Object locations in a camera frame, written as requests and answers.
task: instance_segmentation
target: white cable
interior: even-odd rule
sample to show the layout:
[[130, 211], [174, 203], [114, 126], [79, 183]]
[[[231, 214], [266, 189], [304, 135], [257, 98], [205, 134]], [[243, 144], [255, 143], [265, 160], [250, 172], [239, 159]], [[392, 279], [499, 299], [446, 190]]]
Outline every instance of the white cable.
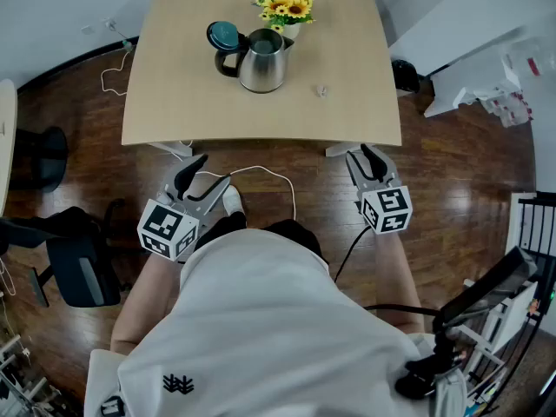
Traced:
[[[8, 320], [8, 313], [6, 312], [6, 303], [3, 302], [3, 295], [0, 296], [0, 300], [2, 300], [3, 317], [6, 319], [6, 324], [8, 325], [8, 329], [10, 330], [11, 334], [15, 337], [16, 333], [14, 332], [14, 329], [11, 327], [10, 320]], [[22, 344], [21, 340], [19, 340], [17, 342], [19, 343], [19, 346], [21, 346], [21, 350], [22, 350], [23, 355], [25, 355], [27, 357], [27, 361], [29, 362], [29, 366], [31, 366], [31, 358], [29, 358], [29, 356], [27, 355], [27, 352], [25, 352], [25, 346]]]
[[129, 53], [130, 53], [130, 51], [126, 52], [126, 53], [123, 55], [122, 66], [121, 66], [120, 68], [109, 68], [109, 69], [104, 70], [104, 71], [101, 73], [101, 85], [103, 86], [103, 91], [104, 91], [105, 93], [108, 93], [109, 91], [112, 91], [113, 93], [116, 93], [116, 94], [119, 95], [119, 96], [125, 96], [126, 94], [128, 94], [127, 91], [126, 91], [125, 93], [118, 93], [115, 89], [112, 89], [112, 88], [104, 88], [104, 77], [103, 77], [103, 76], [104, 76], [104, 73], [107, 72], [107, 71], [121, 71], [121, 70], [123, 70], [123, 64], [125, 63], [125, 58], [128, 56]]
[[[13, 290], [13, 294], [11, 293], [10, 288], [8, 287], [8, 284], [6, 283], [6, 280], [3, 278], [3, 274], [6, 274], [10, 278], [10, 284], [11, 284], [11, 288]], [[14, 286], [14, 282], [11, 279], [10, 271], [8, 270], [6, 265], [3, 263], [2, 258], [0, 258], [0, 277], [2, 277], [2, 282], [3, 282], [4, 286], [6, 287], [6, 290], [8, 291], [8, 294], [10, 294], [11, 296], [14, 296], [16, 294], [16, 286]]]
[[[3, 278], [3, 274], [6, 274], [10, 278], [10, 284], [11, 284], [11, 288], [13, 290], [13, 294], [11, 293], [10, 288], [8, 287], [8, 284], [6, 283], [6, 280]], [[11, 279], [10, 271], [8, 270], [6, 265], [4, 264], [2, 258], [0, 258], [0, 277], [2, 277], [2, 283], [6, 287], [6, 291], [8, 292], [8, 294], [10, 294], [11, 296], [15, 296], [16, 286], [14, 286], [14, 281]], [[10, 329], [11, 334], [13, 336], [16, 336], [16, 333], [14, 332], [14, 329], [10, 325], [10, 320], [8, 320], [8, 313], [6, 312], [6, 305], [3, 302], [3, 294], [0, 295], [0, 300], [2, 300], [3, 316], [6, 319], [6, 324], [8, 325], [8, 328]], [[27, 361], [29, 362], [29, 366], [30, 366], [31, 365], [31, 360], [30, 360], [29, 356], [27, 355], [27, 353], [25, 352], [25, 347], [23, 346], [21, 341], [19, 341], [18, 343], [19, 343], [19, 346], [21, 346], [23, 354], [27, 357]]]
[[[270, 171], [269, 169], [267, 169], [266, 167], [262, 167], [261, 165], [253, 165], [251, 167], [246, 167], [245, 169], [239, 169], [239, 170], [235, 170], [232, 171], [230, 173], [230, 175], [235, 175], [236, 173], [241, 173], [242, 171], [247, 171], [247, 170], [251, 170], [251, 169], [261, 169], [261, 170], [265, 170], [267, 172], [269, 172], [271, 175], [274, 176], [278, 176], [282, 179], [285, 179], [286, 181], [288, 181], [289, 187], [292, 190], [292, 203], [294, 204], [294, 221], [296, 220], [297, 217], [297, 208], [295, 206], [295, 190], [294, 190], [294, 184], [286, 177], [286, 176], [282, 176], [282, 175], [278, 175], [278, 173], [275, 173], [274, 171]], [[217, 175], [216, 173], [211, 173], [210, 171], [198, 171], [197, 174], [204, 174], [204, 175], [211, 175], [211, 176], [215, 176], [215, 177], [223, 177], [222, 175]]]

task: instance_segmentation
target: shoe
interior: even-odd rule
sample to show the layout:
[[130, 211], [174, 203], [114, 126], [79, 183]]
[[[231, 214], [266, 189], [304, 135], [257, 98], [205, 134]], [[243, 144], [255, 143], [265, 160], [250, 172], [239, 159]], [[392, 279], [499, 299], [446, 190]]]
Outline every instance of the shoe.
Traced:
[[230, 185], [224, 192], [222, 202], [224, 203], [224, 208], [226, 209], [226, 213], [228, 214], [228, 216], [231, 216], [235, 212], [242, 212], [243, 214], [245, 213], [243, 211], [240, 192], [237, 191], [237, 188], [233, 185]]

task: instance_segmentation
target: black logo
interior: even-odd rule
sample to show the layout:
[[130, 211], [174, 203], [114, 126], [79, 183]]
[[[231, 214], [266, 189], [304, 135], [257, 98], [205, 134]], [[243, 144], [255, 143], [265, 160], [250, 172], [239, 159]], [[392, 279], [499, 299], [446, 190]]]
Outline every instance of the black logo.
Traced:
[[176, 212], [157, 205], [145, 222], [144, 229], [153, 235], [171, 241], [181, 221], [182, 217]]
[[407, 222], [407, 213], [401, 215], [387, 216], [382, 223], [381, 232], [392, 232], [404, 228]]
[[376, 225], [378, 224], [379, 221], [379, 216], [366, 199], [363, 200], [363, 216], [367, 218], [369, 224], [371, 224], [373, 228], [376, 228]]
[[170, 377], [164, 375], [164, 389], [174, 393], [175, 391], [181, 392], [183, 395], [189, 394], [195, 389], [193, 386], [193, 379], [189, 379], [184, 375], [180, 380], [179, 377], [175, 377], [170, 374]]
[[391, 189], [377, 193], [384, 213], [407, 209], [407, 202], [400, 189]]
[[194, 238], [195, 238], [195, 232], [197, 231], [197, 227], [193, 227], [191, 229], [191, 231], [186, 234], [183, 239], [181, 241], [179, 241], [177, 243], [177, 245], [175, 246], [175, 254], [177, 256], [181, 255], [183, 250], [185, 250], [185, 248], [191, 244], [191, 242], [193, 242]]
[[156, 252], [159, 255], [166, 256], [167, 258], [170, 257], [170, 247], [167, 244], [159, 242], [155, 238], [151, 238], [145, 234], [142, 234], [142, 241], [145, 244], [145, 248], [151, 252]]

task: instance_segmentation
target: stainless steel kettle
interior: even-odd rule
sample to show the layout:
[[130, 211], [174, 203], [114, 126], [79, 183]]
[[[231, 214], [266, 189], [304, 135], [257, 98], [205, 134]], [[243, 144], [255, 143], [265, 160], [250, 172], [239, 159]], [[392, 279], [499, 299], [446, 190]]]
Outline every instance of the stainless steel kettle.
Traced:
[[[238, 77], [254, 93], [269, 93], [283, 84], [293, 40], [265, 28], [244, 36], [229, 22], [212, 23], [207, 38], [218, 49], [215, 65], [224, 76]], [[231, 54], [237, 54], [235, 67], [224, 65]]]

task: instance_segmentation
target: teal lid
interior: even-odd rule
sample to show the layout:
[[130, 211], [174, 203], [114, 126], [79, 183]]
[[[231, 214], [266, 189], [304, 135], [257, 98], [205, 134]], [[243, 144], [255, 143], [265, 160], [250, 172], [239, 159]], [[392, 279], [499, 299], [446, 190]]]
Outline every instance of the teal lid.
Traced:
[[237, 28], [230, 22], [213, 23], [209, 40], [216, 48], [222, 50], [235, 50], [240, 44]]

